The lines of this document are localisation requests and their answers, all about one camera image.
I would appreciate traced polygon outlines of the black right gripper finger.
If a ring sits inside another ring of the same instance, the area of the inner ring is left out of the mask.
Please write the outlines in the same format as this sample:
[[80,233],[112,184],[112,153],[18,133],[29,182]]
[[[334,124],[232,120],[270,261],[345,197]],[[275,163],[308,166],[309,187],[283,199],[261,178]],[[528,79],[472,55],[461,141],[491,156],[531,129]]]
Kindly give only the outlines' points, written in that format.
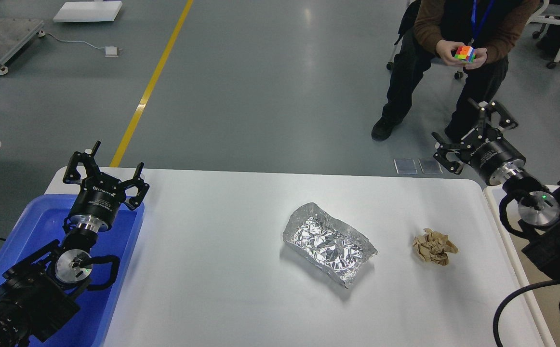
[[478,120],[473,126],[476,131],[484,132],[487,128],[498,128],[501,132],[505,132],[519,125],[507,108],[496,100],[477,103],[473,99],[468,99],[468,102],[478,111]]
[[[466,163],[465,159],[463,159],[463,155],[470,156],[473,145],[463,142],[457,144],[446,143],[443,137],[437,132],[432,132],[432,136],[436,140],[436,152],[433,155],[434,160],[447,171],[454,175],[460,175]],[[448,156],[450,154],[456,155],[457,160],[449,160]]]

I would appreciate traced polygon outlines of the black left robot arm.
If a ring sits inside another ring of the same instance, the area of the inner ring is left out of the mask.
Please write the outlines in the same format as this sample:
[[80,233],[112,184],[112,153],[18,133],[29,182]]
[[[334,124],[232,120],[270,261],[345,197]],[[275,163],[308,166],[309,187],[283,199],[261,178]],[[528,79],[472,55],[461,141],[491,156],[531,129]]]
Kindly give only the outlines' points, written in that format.
[[128,180],[102,172],[95,162],[101,145],[74,152],[63,176],[64,184],[80,191],[64,219],[64,238],[53,240],[16,262],[0,285],[0,347],[27,347],[31,336],[46,341],[70,321],[85,291],[110,288],[118,279],[117,255],[92,255],[99,233],[109,231],[120,206],[131,211],[143,204],[149,184],[141,177],[140,162]]

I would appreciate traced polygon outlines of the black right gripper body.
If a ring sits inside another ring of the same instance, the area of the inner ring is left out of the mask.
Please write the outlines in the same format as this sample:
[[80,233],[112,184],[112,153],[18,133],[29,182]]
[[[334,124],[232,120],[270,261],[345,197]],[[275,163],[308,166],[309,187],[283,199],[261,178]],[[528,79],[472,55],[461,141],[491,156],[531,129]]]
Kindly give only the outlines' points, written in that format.
[[526,163],[525,156],[504,138],[499,128],[486,127],[483,135],[474,128],[463,137],[463,144],[470,146],[463,162],[489,186],[504,184],[511,176],[506,172],[518,171]]

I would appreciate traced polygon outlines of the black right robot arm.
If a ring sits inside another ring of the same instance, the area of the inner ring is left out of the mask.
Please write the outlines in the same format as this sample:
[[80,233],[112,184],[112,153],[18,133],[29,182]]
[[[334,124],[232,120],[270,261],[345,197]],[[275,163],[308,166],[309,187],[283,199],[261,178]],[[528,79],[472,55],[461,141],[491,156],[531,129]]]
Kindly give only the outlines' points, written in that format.
[[508,233],[528,241],[522,252],[548,277],[515,290],[498,306],[493,335],[500,347],[499,321],[507,304],[526,292],[560,285],[560,181],[550,190],[526,171],[525,157],[504,138],[504,131],[518,126],[504,105],[472,99],[469,103],[479,113],[476,123],[458,143],[446,143],[440,134],[432,133],[437,141],[434,159],[453,174],[469,165],[487,185],[502,185],[500,222]]

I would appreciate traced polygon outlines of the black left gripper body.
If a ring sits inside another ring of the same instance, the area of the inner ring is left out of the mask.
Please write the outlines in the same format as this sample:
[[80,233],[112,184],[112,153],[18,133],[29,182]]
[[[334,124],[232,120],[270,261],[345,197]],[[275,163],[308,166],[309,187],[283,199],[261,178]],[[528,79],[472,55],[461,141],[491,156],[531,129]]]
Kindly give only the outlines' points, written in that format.
[[110,230],[120,204],[126,199],[120,184],[121,180],[110,175],[82,179],[80,192],[70,210],[70,221],[79,223],[90,217],[97,220],[98,231]]

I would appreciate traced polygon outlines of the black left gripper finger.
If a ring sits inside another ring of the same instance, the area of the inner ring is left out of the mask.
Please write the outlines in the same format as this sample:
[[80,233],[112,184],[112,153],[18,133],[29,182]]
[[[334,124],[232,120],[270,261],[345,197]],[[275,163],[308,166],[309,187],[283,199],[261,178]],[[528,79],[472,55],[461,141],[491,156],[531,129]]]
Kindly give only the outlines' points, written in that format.
[[81,164],[86,173],[87,178],[98,178],[102,175],[99,166],[95,162],[95,154],[101,146],[101,141],[96,141],[95,145],[91,149],[91,152],[73,152],[68,165],[66,166],[66,171],[63,176],[64,184],[77,184],[82,185],[81,174],[78,171],[79,164]]
[[[141,206],[149,190],[149,184],[147,184],[141,177],[143,168],[144,163],[140,162],[135,168],[135,172],[132,178],[125,181],[120,181],[118,183],[118,193],[120,194],[120,196],[124,196],[123,199],[120,199],[120,202],[123,203],[130,211],[134,211]],[[127,199],[126,191],[133,187],[137,189],[137,192],[134,196]]]

